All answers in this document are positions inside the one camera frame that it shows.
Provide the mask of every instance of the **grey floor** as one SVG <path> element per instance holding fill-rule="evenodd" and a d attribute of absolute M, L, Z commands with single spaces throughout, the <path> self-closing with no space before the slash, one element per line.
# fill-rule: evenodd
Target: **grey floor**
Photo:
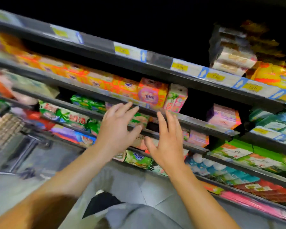
<path fill-rule="evenodd" d="M 38 177 L 21 180 L 17 176 L 0 176 L 0 215 L 25 198 L 43 182 L 45 180 Z M 121 201 L 152 206 L 175 220 L 184 229 L 193 228 L 184 204 L 166 177 L 112 161 L 103 168 L 99 176 L 95 178 L 95 182 L 99 182 L 99 188 L 111 192 Z M 89 188 L 88 186 L 84 193 L 88 196 L 87 201 Z M 219 203 L 241 228 L 286 228 L 283 223 L 276 223 L 248 213 L 225 202 Z"/>

